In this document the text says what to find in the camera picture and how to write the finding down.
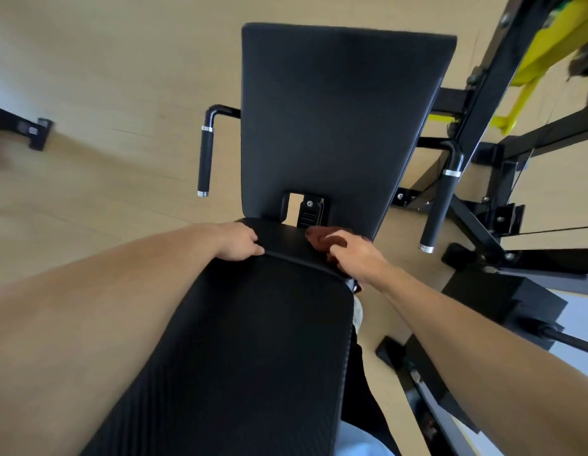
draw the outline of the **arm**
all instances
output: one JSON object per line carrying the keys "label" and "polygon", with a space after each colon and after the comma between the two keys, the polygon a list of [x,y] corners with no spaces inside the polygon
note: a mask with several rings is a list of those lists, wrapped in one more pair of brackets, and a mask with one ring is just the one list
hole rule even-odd
{"label": "arm", "polygon": [[330,252],[408,323],[465,412],[506,455],[588,454],[588,377],[391,267],[363,238]]}
{"label": "arm", "polygon": [[80,451],[207,263],[260,255],[256,239],[191,225],[0,289],[0,454]]}

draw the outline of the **forearm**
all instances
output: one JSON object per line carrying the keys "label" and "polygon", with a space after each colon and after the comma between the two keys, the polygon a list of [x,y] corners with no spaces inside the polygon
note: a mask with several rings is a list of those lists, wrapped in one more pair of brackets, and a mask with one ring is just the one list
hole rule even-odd
{"label": "forearm", "polygon": [[504,454],[588,454],[585,375],[400,269],[385,266],[375,286]]}
{"label": "forearm", "polygon": [[218,243],[195,225],[0,290],[0,449],[72,453],[141,369]]}

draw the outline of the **wooden floor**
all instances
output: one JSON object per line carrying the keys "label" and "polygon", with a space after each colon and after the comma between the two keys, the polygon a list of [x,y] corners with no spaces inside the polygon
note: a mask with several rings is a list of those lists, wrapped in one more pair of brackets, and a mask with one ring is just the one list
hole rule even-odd
{"label": "wooden floor", "polygon": [[[244,22],[455,34],[444,86],[462,88],[506,1],[0,0],[0,107],[56,122],[43,153],[0,133],[0,285],[189,222],[242,216],[238,122],[217,123],[210,197],[197,197],[196,181],[204,110],[240,101]],[[548,72],[515,132],[583,107],[587,80],[566,78],[566,64]],[[505,97],[502,113],[516,93]],[[425,128],[426,136],[444,134],[437,123]],[[485,139],[500,135],[489,130]],[[435,156],[418,149],[403,187]],[[478,199],[486,185],[485,170],[469,170],[459,194]],[[513,200],[528,205],[523,231],[588,225],[588,142],[533,159]],[[436,253],[420,253],[424,221],[391,210],[376,244],[440,289],[451,273],[441,252],[466,241],[447,223]],[[505,245],[588,247],[588,231],[520,236]],[[367,290],[362,301],[370,386],[403,454],[428,454],[396,376],[372,352],[385,334],[405,340],[409,331],[380,295]]]}

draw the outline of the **brown towel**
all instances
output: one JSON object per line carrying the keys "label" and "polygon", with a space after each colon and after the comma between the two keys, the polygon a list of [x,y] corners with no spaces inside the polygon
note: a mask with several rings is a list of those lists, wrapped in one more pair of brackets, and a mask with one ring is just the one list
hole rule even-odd
{"label": "brown towel", "polygon": [[330,247],[332,245],[347,247],[347,242],[344,238],[337,235],[335,237],[328,237],[328,235],[334,233],[336,230],[346,230],[347,232],[353,233],[353,230],[347,229],[346,227],[322,227],[321,225],[312,225],[304,232],[305,237],[313,248],[321,253],[327,253],[329,263],[336,261],[336,258],[330,254]]}

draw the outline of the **hand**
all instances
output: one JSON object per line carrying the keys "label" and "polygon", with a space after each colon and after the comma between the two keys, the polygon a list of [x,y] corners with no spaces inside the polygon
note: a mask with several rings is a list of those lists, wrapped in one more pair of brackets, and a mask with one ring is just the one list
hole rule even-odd
{"label": "hand", "polygon": [[328,237],[344,238],[346,247],[332,245],[330,254],[338,260],[338,267],[359,283],[376,286],[376,281],[390,267],[379,250],[366,238],[353,235],[345,230],[338,230]]}
{"label": "hand", "polygon": [[213,224],[218,239],[216,257],[225,261],[243,261],[250,256],[264,254],[264,248],[254,243],[258,240],[256,233],[241,222]]}

